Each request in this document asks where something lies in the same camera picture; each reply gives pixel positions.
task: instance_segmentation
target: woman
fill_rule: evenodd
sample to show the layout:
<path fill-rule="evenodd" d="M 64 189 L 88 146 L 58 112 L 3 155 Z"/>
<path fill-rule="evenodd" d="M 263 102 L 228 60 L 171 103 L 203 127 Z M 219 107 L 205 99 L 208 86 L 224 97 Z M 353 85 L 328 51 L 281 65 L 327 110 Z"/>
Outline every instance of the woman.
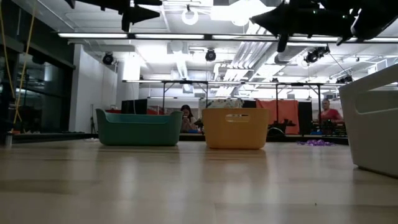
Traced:
<path fill-rule="evenodd" d="M 197 126 L 194 124 L 197 120 L 192 115 L 191 107 L 188 105 L 183 105 L 181 107 L 182 111 L 182 124 L 181 132 L 188 132 L 189 130 L 197 130 Z"/>
<path fill-rule="evenodd" d="M 330 101 L 328 99 L 324 99 L 322 101 L 323 111 L 321 112 L 322 121 L 330 120 L 333 123 L 343 123 L 343 118 L 339 114 L 339 112 L 335 109 L 330 108 Z"/>

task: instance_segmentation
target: yellow plastic basket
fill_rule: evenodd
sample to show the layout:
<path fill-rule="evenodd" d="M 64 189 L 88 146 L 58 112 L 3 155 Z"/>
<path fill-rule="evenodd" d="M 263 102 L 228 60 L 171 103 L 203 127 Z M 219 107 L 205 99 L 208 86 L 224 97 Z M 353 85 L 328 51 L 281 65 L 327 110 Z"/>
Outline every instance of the yellow plastic basket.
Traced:
<path fill-rule="evenodd" d="M 213 149 L 260 149 L 267 140 L 269 110 L 204 109 L 206 143 Z"/>

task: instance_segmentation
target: rope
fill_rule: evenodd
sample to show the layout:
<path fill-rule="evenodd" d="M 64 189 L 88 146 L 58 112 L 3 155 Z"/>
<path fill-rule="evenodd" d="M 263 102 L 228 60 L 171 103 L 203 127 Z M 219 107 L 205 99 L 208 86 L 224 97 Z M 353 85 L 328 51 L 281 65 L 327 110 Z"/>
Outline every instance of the rope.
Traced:
<path fill-rule="evenodd" d="M 32 32 L 33 32 L 33 24 L 34 24 L 34 21 L 35 21 L 36 5 L 37 5 L 37 1 L 35 1 L 34 5 L 33 5 L 32 21 L 30 22 L 29 36 L 28 36 L 27 45 L 26 45 L 26 53 L 25 53 L 26 55 L 29 54 L 30 41 L 32 39 Z M 21 101 L 21 95 L 22 95 L 21 88 L 23 87 L 23 84 L 24 84 L 26 64 L 27 64 L 27 58 L 25 58 L 24 66 L 22 68 L 21 82 L 19 83 L 20 91 L 18 93 L 18 100 L 17 100 L 17 104 L 16 104 L 16 113 L 15 113 L 15 116 L 14 116 L 14 125 L 17 122 L 17 114 L 19 113 L 18 109 L 19 109 L 19 103 Z"/>
<path fill-rule="evenodd" d="M 2 19 L 2 5 L 1 4 L 0 4 L 0 26 L 1 26 L 2 45 L 4 47 L 4 59 L 6 60 L 6 68 L 7 68 L 8 80 L 9 80 L 9 84 L 10 84 L 12 98 L 15 99 L 14 85 L 12 84 L 10 66 L 9 66 L 9 62 L 8 62 L 6 35 L 5 35 L 5 31 L 4 31 L 4 22 L 3 22 L 3 19 Z M 16 111 L 16 114 L 18 115 L 19 121 L 22 122 L 22 118 L 21 118 L 21 116 L 20 116 L 18 111 Z"/>

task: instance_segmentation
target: red shirt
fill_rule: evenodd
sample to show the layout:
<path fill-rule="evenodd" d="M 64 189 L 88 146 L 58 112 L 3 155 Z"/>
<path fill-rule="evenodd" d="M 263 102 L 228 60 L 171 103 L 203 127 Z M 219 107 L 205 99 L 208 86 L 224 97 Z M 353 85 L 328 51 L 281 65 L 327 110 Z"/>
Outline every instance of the red shirt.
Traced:
<path fill-rule="evenodd" d="M 322 119 L 322 121 L 337 120 L 339 115 L 340 114 L 337 110 L 328 109 L 327 111 L 321 112 L 321 119 Z"/>

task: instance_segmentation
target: teal plastic basket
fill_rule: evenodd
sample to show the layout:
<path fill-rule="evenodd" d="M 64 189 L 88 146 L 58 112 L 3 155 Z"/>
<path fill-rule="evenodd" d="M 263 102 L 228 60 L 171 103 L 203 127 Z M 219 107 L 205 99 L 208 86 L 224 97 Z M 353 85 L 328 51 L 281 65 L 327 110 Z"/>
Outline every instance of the teal plastic basket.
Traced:
<path fill-rule="evenodd" d="M 171 115 L 114 114 L 97 109 L 99 141 L 107 146 L 174 146 L 182 112 Z"/>

